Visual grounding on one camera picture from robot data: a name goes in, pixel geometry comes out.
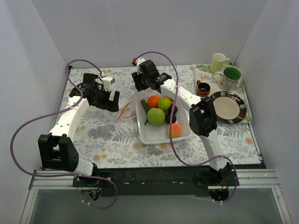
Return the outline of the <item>fake peach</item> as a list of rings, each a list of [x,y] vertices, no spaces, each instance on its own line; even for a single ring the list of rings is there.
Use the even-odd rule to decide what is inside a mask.
[[[173,123],[171,125],[168,125],[166,128],[166,133],[168,136],[170,136],[170,127],[171,127],[171,134],[173,138],[178,138],[182,135],[183,133],[182,126],[177,123]]]

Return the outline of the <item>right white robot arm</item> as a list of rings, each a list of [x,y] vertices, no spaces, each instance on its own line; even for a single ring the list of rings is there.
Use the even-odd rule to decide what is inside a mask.
[[[172,77],[166,73],[159,73],[151,60],[134,59],[136,72],[132,74],[137,91],[148,88],[169,96],[189,112],[189,127],[200,137],[210,166],[212,182],[222,185],[228,181],[232,166],[224,158],[223,150],[217,136],[217,116],[212,100],[201,98],[180,87]]]

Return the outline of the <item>fake orange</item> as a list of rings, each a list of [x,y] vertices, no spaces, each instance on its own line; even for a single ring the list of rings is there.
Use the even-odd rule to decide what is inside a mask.
[[[147,105],[150,108],[158,108],[158,101],[159,101],[160,97],[157,95],[152,95],[148,98],[147,100]]]

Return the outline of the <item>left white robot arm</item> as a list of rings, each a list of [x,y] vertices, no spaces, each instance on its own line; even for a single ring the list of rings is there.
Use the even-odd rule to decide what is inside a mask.
[[[115,78],[100,78],[96,74],[85,73],[83,81],[73,87],[69,94],[66,111],[63,112],[47,135],[42,134],[38,146],[44,168],[69,171],[84,175],[83,181],[90,187],[99,183],[97,166],[80,158],[73,137],[85,112],[96,107],[109,112],[119,110],[119,91],[112,92]]]

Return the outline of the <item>fake green cabbage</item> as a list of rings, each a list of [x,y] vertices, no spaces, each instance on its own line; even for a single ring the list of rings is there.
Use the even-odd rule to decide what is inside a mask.
[[[151,108],[147,113],[147,120],[154,126],[162,125],[165,121],[165,113],[160,108]]]

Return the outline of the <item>fake green vegetable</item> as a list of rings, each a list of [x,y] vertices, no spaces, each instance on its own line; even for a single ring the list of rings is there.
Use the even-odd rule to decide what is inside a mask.
[[[147,123],[148,123],[147,114],[148,114],[150,108],[149,108],[147,102],[144,99],[141,100],[141,105],[142,105],[142,107],[143,107],[143,109],[145,110],[145,113],[146,113],[146,116],[145,116],[146,120],[144,122],[144,125],[147,125]]]

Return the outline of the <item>fake green pear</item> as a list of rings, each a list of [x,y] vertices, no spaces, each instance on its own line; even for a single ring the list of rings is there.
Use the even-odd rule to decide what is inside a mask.
[[[171,100],[167,97],[162,97],[158,100],[157,105],[161,110],[167,111],[171,106]]]

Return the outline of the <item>clear zip top bag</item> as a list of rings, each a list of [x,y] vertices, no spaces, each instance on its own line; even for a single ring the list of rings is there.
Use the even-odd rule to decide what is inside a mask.
[[[113,123],[129,122],[135,115],[135,101],[122,98],[119,100],[119,110],[117,112],[104,111],[103,117]]]

